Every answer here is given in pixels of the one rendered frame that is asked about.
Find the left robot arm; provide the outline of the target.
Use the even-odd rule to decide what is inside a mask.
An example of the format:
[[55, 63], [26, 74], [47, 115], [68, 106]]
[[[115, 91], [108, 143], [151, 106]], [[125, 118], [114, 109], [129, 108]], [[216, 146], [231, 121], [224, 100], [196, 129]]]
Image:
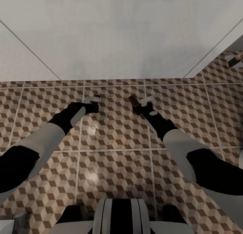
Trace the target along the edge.
[[0, 156], [0, 206], [26, 180], [45, 166], [63, 138], [85, 115], [98, 113], [99, 97], [86, 97], [84, 103], [70, 102], [34, 133], [7, 148]]

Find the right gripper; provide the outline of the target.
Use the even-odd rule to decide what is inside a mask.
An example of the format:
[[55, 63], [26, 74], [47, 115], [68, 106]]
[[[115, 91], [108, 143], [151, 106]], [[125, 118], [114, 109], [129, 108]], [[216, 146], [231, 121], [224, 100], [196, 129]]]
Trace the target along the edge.
[[[134, 113], [137, 113], [137, 115], [140, 115], [140, 114], [143, 114], [144, 111], [145, 111], [147, 108], [151, 108], [151, 109], [153, 109], [153, 106], [152, 106], [152, 103], [149, 102], [149, 103], [147, 103], [147, 105], [144, 106], [144, 107], [142, 107], [142, 106], [138, 106], [138, 107], [134, 108], [134, 106], [132, 106], [132, 108], [133, 108]], [[143, 114], [143, 115], [144, 115], [144, 114]], [[145, 117], [145, 116], [144, 116], [144, 117]]]

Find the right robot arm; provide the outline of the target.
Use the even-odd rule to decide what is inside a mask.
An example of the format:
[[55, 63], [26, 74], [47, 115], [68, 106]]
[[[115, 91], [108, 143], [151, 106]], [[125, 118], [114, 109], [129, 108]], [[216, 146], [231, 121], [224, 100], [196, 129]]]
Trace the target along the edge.
[[154, 96], [140, 100], [134, 108], [143, 114], [146, 123], [161, 139], [183, 176], [197, 183], [243, 231], [243, 169], [221, 160], [208, 146], [179, 130], [171, 120], [162, 118], [146, 103]]

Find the mousetrap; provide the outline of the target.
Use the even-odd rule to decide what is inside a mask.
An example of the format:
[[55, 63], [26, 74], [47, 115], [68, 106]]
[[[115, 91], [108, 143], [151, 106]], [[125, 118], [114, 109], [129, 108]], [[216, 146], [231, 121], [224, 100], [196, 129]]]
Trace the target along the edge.
[[[99, 97], [100, 98], [101, 96], [94, 94], [94, 97]], [[92, 102], [92, 105], [98, 105], [98, 102]]]
[[130, 100], [132, 106], [134, 106], [134, 108], [140, 106], [141, 104], [138, 102], [137, 98], [135, 97], [135, 95], [131, 95], [130, 97], [128, 97], [128, 99]]

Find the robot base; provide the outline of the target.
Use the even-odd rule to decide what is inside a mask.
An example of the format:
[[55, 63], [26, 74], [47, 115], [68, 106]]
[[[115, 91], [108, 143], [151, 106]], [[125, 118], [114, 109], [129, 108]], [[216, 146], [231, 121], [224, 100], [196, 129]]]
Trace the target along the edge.
[[[163, 221], [149, 216], [151, 234], [195, 234], [175, 205], [164, 205], [162, 216]], [[69, 205], [48, 234], [92, 234], [94, 216], [83, 222], [80, 218], [80, 206]]]

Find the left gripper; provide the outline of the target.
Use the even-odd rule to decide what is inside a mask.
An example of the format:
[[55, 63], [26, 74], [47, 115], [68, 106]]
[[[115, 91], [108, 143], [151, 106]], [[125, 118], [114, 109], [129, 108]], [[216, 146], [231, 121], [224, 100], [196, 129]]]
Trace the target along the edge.
[[99, 105], [92, 105], [92, 104], [87, 104], [89, 107], [89, 112], [90, 113], [98, 113], [99, 112]]

